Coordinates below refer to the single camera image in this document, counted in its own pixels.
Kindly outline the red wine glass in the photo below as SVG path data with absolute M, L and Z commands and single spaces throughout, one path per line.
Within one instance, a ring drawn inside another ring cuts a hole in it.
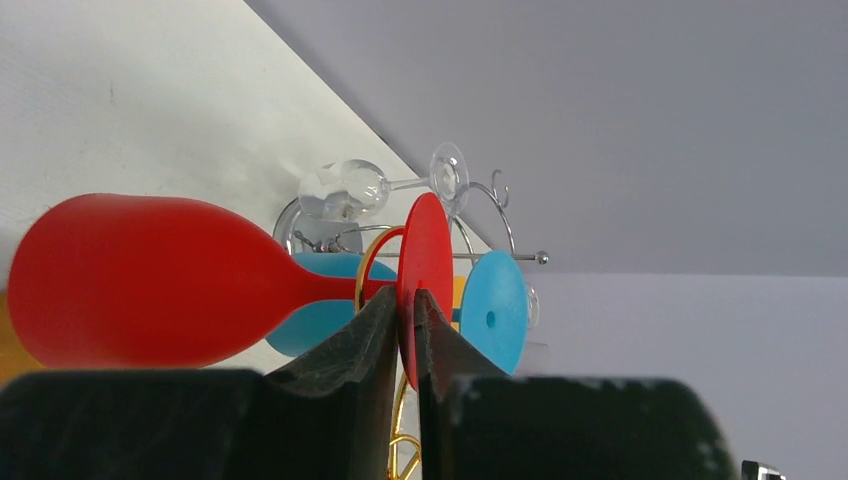
M 308 304 L 374 302 L 383 287 L 312 272 L 207 202 L 90 193 L 25 233 L 7 305 L 23 348 L 48 368 L 191 368 L 248 349 Z

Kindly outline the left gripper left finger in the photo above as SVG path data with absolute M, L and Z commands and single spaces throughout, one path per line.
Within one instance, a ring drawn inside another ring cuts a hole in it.
M 5 479 L 383 479 L 396 292 L 268 374 L 69 370 L 1 392 Z

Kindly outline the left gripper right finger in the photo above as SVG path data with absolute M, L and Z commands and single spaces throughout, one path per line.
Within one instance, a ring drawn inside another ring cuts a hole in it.
M 414 300 L 427 479 L 735 479 L 698 395 L 673 379 L 509 376 Z

